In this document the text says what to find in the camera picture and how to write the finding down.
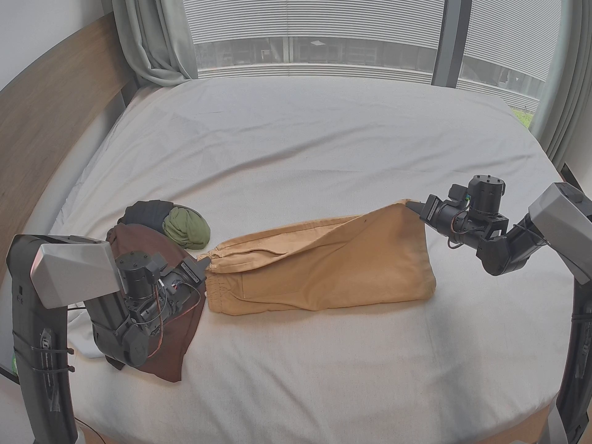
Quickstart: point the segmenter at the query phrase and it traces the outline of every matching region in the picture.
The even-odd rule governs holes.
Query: curtain
[[[591,5],[592,0],[562,0],[557,46],[539,108],[530,123],[530,131],[558,169],[592,85]]]
[[[161,86],[197,79],[183,0],[111,0],[121,48],[140,79]]]

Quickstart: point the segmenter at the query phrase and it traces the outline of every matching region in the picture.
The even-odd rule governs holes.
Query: brown garment
[[[159,253],[169,265],[177,266],[188,255],[184,249],[163,234],[139,224],[117,224],[107,234],[107,241],[111,244],[115,258],[132,251],[142,251],[148,255]],[[205,287],[201,285],[198,289],[201,297],[205,298]],[[181,314],[193,306],[197,299],[199,296],[194,293],[183,306]],[[192,311],[166,322],[159,351],[138,369],[166,381],[180,381],[183,355],[187,352],[195,335],[203,308],[202,300]],[[149,353],[156,349],[158,341],[158,336],[150,338]]]
[[[430,298],[425,226],[405,202],[221,243],[204,255],[210,309],[245,315]]]

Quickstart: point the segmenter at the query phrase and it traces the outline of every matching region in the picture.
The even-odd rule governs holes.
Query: tan pants
[[[210,309],[245,315],[430,298],[425,227],[404,203],[221,243],[206,254]]]

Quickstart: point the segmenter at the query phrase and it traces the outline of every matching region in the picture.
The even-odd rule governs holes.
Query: wooden headboard
[[[12,238],[51,176],[132,77],[110,13],[54,46],[0,92],[0,281]]]

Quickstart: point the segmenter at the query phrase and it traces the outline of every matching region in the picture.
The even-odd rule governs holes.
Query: white bed sheet
[[[511,222],[560,180],[498,98],[372,79],[196,80],[128,107],[52,232],[104,238],[126,206],[161,198],[202,213],[213,248],[445,196],[474,174],[506,181]],[[206,307],[177,384],[77,352],[77,416],[127,444],[452,443],[514,425],[559,388],[571,276],[550,249],[491,277],[473,250],[431,229],[427,240],[431,300],[240,317]],[[85,313],[77,321],[78,344],[92,344]]]

